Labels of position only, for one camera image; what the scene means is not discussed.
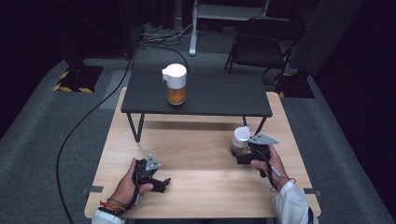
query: hand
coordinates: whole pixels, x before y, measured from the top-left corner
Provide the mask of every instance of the hand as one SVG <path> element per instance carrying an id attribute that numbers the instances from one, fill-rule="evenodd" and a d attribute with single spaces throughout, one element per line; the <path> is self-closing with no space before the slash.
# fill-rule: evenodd
<path id="1" fill-rule="evenodd" d="M 279 178 L 279 176 L 277 176 L 275 172 L 272 172 L 272 178 L 277 185 L 277 190 L 280 191 L 283 186 L 289 182 L 289 177 L 288 174 L 286 174 L 283 162 L 277 154 L 276 150 L 274 149 L 273 145 L 268 145 L 268 147 L 270 148 L 271 153 L 270 164 L 273 165 L 282 175 L 282 177 Z M 268 176 L 268 167 L 264 161 L 253 160 L 250 162 L 250 164 L 252 164 L 256 169 L 264 170 L 264 172 Z"/>
<path id="2" fill-rule="evenodd" d="M 128 169 L 128 172 L 125 176 L 122 177 L 119 184 L 117 185 L 116 190 L 111 195 L 110 200 L 112 203 L 123 203 L 121 206 L 125 207 L 125 204 L 129 204 L 134 197 L 134 181 L 132 180 L 132 175 L 134 174 L 134 168 L 136 166 L 136 159 L 132 159 L 131 166 Z M 140 195 L 145 194 L 145 192 L 152 190 L 154 186 L 151 184 L 144 184 L 140 187 L 139 193 Z M 105 208 L 110 210 L 116 210 L 111 207 L 105 206 Z"/>

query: white sleeve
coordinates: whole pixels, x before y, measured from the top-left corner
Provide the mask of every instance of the white sleeve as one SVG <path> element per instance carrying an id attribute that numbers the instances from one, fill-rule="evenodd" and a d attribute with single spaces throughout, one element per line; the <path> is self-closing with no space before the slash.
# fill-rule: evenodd
<path id="1" fill-rule="evenodd" d="M 92 218 L 92 224 L 125 224 L 125 220 L 97 210 L 95 216 Z"/>
<path id="2" fill-rule="evenodd" d="M 279 221 L 285 224 L 307 224 L 309 204 L 304 194 L 289 181 L 273 199 Z M 314 215 L 313 223 L 318 223 Z"/>

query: gray floor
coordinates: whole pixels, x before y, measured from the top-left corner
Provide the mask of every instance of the gray floor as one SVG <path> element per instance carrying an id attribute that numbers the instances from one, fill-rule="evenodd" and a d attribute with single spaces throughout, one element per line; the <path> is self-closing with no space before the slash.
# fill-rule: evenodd
<path id="1" fill-rule="evenodd" d="M 188 54 L 188 37 L 183 37 L 180 45 L 168 48 L 178 50 L 191 71 L 225 73 L 223 66 L 232 34 L 205 31 L 200 34 L 195 57 Z M 95 93 L 53 91 L 67 67 L 60 62 L 43 78 L 1 139 L 0 223 L 68 222 L 56 185 L 58 153 L 75 125 L 119 84 L 127 65 L 121 57 L 91 58 L 85 63 L 105 68 Z M 139 48 L 134 55 L 134 69 L 127 78 L 136 70 L 161 70 L 169 63 L 183 60 L 167 49 Z M 262 70 L 237 65 L 233 72 L 259 76 Z M 315 99 L 283 98 L 282 104 L 312 184 L 321 195 L 320 222 L 394 223 L 314 80 L 310 77 L 308 81 Z M 84 119 L 64 146 L 60 179 L 75 223 L 90 222 L 84 216 L 87 194 L 83 189 L 92 184 L 119 94 L 117 91 Z"/>

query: gray mat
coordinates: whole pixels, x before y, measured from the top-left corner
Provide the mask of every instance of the gray mat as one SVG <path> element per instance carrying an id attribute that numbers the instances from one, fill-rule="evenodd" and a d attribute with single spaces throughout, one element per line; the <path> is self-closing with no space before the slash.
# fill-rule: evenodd
<path id="1" fill-rule="evenodd" d="M 102 109 L 115 109 L 117 107 L 117 101 L 120 98 L 120 93 L 122 88 L 128 86 L 129 78 L 131 77 L 131 71 L 128 71 L 124 80 L 122 78 L 125 75 L 125 71 L 117 70 L 114 71 L 113 76 L 111 77 L 110 84 L 108 84 L 104 99 L 113 92 L 117 87 L 117 90 L 108 97 L 101 105 Z"/>

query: black table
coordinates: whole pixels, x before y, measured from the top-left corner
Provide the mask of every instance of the black table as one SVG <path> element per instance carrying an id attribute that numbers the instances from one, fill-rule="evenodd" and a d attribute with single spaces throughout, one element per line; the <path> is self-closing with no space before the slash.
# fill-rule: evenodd
<path id="1" fill-rule="evenodd" d="M 126 113 L 134 140 L 140 141 L 145 114 L 262 117 L 258 130 L 273 113 L 262 85 L 261 76 L 236 74 L 188 73 L 186 101 L 171 105 L 162 71 L 133 71 L 121 112 Z M 131 114 L 141 114 L 136 131 Z"/>

